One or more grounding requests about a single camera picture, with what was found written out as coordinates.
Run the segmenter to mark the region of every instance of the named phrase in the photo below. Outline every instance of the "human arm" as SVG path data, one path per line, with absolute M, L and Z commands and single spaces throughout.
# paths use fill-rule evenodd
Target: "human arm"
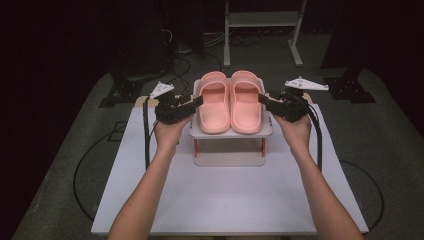
M 312 219 L 321 239 L 363 239 L 361 232 L 329 187 L 309 151 L 311 121 L 294 123 L 274 115 L 300 169 Z
M 108 239 L 147 239 L 176 145 L 182 129 L 191 118 L 192 116 L 172 125 L 162 122 L 157 124 L 156 153 L 137 187 L 116 216 Z

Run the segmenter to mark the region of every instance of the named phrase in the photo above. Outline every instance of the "floor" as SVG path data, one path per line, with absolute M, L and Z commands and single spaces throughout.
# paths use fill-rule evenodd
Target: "floor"
M 299 76 L 324 84 L 324 77 L 344 72 L 320 69 L 331 34 L 299 36 L 302 67 L 296 67 L 292 60 L 289 38 L 289 34 L 280 34 L 238 39 L 241 45 L 231 47 L 230 68 L 222 67 L 221 44 L 207 48 L 205 57 L 181 53 L 181 59 L 174 63 L 175 73 L 145 84 L 141 95 L 150 93 L 157 81 L 170 81 L 176 74 L 184 79 L 172 82 L 177 92 L 192 92 L 195 80 L 216 70 L 227 76 L 241 69 L 252 71 L 263 80 L 266 91 L 281 90 L 286 80 Z M 308 93 L 320 106 L 343 170 L 371 229 L 366 239 L 422 239 L 424 140 L 379 77 L 364 69 L 359 81 L 376 103 L 333 100 L 326 91 Z M 91 234 L 90 218 L 96 214 L 119 148 L 122 126 L 133 107 L 133 103 L 119 103 L 99 108 L 112 86 L 110 74 L 105 74 L 87 97 L 14 239 L 105 239 Z M 108 138 L 115 125 L 118 131 Z

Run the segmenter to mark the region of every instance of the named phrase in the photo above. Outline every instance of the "dark background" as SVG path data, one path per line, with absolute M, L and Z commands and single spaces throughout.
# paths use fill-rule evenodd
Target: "dark background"
M 203 32 L 223 31 L 224 3 L 0 3 L 0 239 L 13 236 L 87 95 L 110 65 L 169 70 L 172 55 L 160 28 L 175 33 L 174 43 L 184 41 L 201 52 Z M 234 11 L 297 8 L 294 0 L 231 1 Z M 309 1 L 302 25 L 311 34 L 333 30 L 323 67 L 346 67 L 358 59 L 383 79 L 421 134 L 423 10 L 419 1 Z

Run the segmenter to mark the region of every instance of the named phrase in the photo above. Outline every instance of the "slipper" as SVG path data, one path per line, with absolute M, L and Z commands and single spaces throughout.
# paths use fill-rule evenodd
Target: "slipper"
M 199 125 L 203 132 L 218 134 L 230 127 L 229 84 L 222 72 L 210 72 L 200 79 L 197 96 L 203 96 L 199 107 Z
M 262 93 L 258 77 L 248 71 L 237 71 L 230 81 L 231 128 L 239 133 L 253 134 L 262 128 Z

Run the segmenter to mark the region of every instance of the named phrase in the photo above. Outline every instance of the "forearm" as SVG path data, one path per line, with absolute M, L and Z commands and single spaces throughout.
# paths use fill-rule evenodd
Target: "forearm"
M 315 227 L 321 239 L 363 239 L 309 152 L 295 154 Z
M 165 185 L 172 153 L 156 154 L 116 217 L 109 239 L 147 239 Z

